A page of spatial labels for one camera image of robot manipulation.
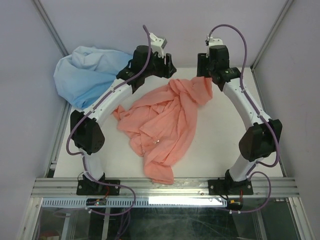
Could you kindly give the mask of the salmon pink hooded jacket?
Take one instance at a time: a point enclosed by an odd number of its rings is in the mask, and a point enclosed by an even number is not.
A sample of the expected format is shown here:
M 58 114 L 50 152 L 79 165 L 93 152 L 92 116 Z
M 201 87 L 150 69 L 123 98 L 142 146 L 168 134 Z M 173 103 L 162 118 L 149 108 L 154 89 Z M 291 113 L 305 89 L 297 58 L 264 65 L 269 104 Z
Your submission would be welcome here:
M 196 134 L 198 108 L 213 98 L 212 78 L 170 79 L 136 100 L 130 109 L 119 105 L 117 129 L 143 158 L 143 172 L 155 183 L 174 182 L 172 166 L 187 152 Z

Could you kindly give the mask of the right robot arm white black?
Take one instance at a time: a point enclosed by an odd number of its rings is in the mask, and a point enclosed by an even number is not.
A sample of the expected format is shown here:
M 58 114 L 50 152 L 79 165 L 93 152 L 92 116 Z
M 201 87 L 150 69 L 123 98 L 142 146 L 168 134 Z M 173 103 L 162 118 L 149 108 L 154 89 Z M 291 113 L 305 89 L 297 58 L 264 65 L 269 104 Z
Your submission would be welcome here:
M 243 72 L 230 67 L 226 45 L 217 44 L 197 55 L 197 76 L 209 77 L 234 105 L 245 126 L 245 133 L 238 147 L 240 155 L 224 178 L 208 181 L 210 195 L 252 195 L 250 176 L 264 158 L 276 152 L 283 125 L 271 119 L 253 99 L 243 82 Z

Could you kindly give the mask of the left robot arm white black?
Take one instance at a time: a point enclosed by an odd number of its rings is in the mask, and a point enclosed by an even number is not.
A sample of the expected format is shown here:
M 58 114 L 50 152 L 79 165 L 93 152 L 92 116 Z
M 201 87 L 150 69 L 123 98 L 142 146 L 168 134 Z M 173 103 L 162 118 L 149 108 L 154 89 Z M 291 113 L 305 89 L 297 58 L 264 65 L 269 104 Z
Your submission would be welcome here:
M 156 76 L 168 79 L 176 71 L 172 55 L 164 53 L 163 47 L 139 45 L 105 93 L 91 106 L 71 113 L 67 141 L 74 142 L 85 164 L 83 176 L 78 181 L 77 195 L 117 196 L 120 193 L 120 181 L 106 180 L 97 154 L 106 140 L 101 127 L 117 106 L 145 83 L 146 78 Z

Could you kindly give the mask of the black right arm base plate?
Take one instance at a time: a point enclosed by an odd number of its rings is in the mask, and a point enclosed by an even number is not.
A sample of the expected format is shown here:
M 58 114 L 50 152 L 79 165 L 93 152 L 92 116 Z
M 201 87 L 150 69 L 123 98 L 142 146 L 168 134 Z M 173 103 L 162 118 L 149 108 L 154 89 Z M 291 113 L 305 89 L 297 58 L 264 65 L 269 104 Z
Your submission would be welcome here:
M 209 195 L 243 195 L 251 196 L 254 194 L 252 183 L 248 180 L 233 181 L 232 179 L 209 179 L 208 181 Z

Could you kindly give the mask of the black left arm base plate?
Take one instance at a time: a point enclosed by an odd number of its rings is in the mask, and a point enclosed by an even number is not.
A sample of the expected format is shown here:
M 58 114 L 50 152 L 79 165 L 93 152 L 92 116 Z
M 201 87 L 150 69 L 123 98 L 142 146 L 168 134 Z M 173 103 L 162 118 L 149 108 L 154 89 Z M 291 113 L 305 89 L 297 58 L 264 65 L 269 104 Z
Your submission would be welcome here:
M 82 179 L 78 181 L 76 194 L 78 196 L 105 196 L 107 193 L 109 196 L 119 196 L 120 187 L 110 186 L 120 185 L 120 180 L 117 179 L 107 179 L 103 181 L 108 185 L 99 184 L 97 182 L 91 181 L 89 179 Z

